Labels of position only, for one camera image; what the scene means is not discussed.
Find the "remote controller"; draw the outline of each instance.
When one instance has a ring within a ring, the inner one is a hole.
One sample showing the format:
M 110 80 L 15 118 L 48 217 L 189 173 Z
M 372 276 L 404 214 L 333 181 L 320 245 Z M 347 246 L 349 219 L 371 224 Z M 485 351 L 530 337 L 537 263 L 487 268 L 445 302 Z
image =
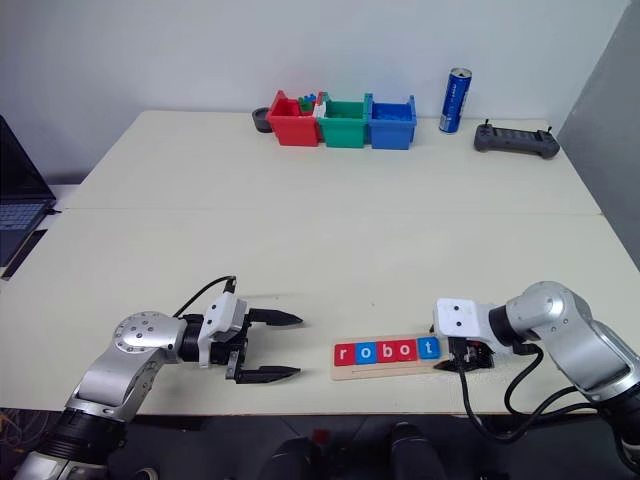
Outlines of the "remote controller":
M 487 150 L 532 152 L 548 160 L 560 150 L 560 145 L 550 132 L 551 127 L 546 132 L 544 130 L 528 132 L 526 130 L 495 128 L 487 118 L 482 125 L 478 125 L 473 146 L 480 152 Z

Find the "can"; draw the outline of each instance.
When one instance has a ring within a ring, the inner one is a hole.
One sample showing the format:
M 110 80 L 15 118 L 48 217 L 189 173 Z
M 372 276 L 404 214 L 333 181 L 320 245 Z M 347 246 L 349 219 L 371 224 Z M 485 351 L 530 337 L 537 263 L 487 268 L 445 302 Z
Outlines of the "can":
M 460 117 L 464 102 L 467 99 L 471 85 L 471 70 L 466 68 L 452 68 L 449 72 L 447 94 L 444 97 L 440 130 L 444 133 L 456 133 L 460 126 Z

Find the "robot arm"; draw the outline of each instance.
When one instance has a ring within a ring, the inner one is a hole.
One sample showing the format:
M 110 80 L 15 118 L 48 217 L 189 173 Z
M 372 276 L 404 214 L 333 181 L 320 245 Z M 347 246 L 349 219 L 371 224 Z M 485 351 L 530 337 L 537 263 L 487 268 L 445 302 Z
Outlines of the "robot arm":
M 558 368 L 613 427 L 629 456 L 640 459 L 640 358 L 593 319 L 580 296 L 539 282 L 503 306 L 441 298 L 434 308 L 443 336 L 485 343 L 495 353 L 542 341 Z
M 267 383 L 299 372 L 282 366 L 242 369 L 247 331 L 253 322 L 302 322 L 276 310 L 246 310 L 247 303 L 227 290 L 204 315 L 175 318 L 141 312 L 124 319 L 107 350 L 71 394 L 52 432 L 29 454 L 15 478 L 107 478 L 107 458 L 124 443 L 126 424 L 135 417 L 165 364 L 227 365 L 225 376 L 236 383 Z

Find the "blue letter block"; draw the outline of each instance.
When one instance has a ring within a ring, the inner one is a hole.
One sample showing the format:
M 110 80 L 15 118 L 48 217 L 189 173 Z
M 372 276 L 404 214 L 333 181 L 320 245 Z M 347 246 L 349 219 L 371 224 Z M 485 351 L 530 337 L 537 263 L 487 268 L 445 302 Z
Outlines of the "blue letter block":
M 376 361 L 376 342 L 356 343 L 356 365 L 367 365 Z
M 420 360 L 440 358 L 440 342 L 436 337 L 422 337 L 418 339 L 418 355 Z

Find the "laptop keyboard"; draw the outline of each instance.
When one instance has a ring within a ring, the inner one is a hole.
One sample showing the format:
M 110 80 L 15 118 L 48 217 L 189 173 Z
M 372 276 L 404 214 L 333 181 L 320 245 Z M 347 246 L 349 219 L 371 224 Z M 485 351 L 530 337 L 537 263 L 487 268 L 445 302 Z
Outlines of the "laptop keyboard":
M 0 230 L 26 230 L 42 203 L 9 203 L 0 205 Z

